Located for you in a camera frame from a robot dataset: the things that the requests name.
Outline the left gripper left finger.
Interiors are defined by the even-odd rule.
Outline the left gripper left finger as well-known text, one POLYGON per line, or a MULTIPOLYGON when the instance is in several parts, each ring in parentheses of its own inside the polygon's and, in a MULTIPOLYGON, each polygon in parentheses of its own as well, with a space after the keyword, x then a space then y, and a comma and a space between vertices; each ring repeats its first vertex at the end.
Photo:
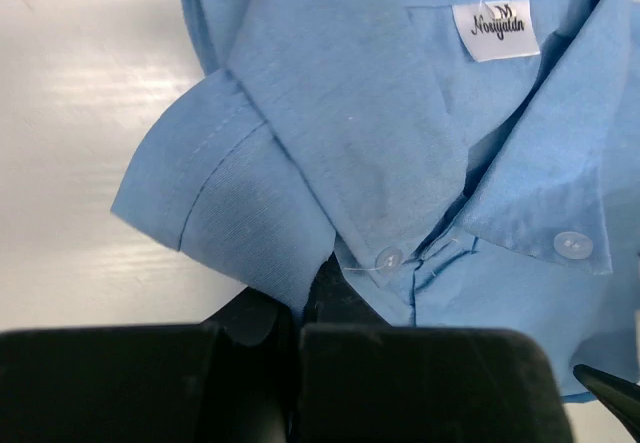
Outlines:
POLYGON ((199 323, 1 335, 5 442, 283 442, 290 311, 246 289, 199 323))

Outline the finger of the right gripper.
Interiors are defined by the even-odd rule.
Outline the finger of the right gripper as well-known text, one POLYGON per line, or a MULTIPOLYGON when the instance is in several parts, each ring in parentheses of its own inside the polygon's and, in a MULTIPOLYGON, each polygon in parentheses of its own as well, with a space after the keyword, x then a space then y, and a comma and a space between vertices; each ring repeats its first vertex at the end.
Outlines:
POLYGON ((587 388, 625 427, 639 435, 639 385, 587 365, 573 369, 575 378, 587 388))

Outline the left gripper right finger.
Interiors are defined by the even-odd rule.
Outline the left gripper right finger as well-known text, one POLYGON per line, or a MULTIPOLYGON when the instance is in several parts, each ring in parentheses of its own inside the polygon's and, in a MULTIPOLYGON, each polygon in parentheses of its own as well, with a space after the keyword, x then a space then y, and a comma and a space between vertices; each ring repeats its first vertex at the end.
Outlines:
POLYGON ((504 329, 393 327, 335 259, 300 335, 302 442, 569 442, 550 364, 504 329))

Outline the light blue long sleeve shirt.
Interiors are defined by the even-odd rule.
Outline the light blue long sleeve shirt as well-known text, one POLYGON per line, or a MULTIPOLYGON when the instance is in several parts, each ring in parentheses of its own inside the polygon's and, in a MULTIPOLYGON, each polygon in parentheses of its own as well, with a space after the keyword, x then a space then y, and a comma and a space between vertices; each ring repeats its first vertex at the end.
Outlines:
POLYGON ((637 381, 635 0, 181 0, 204 78, 112 211, 301 315, 513 329, 637 381))

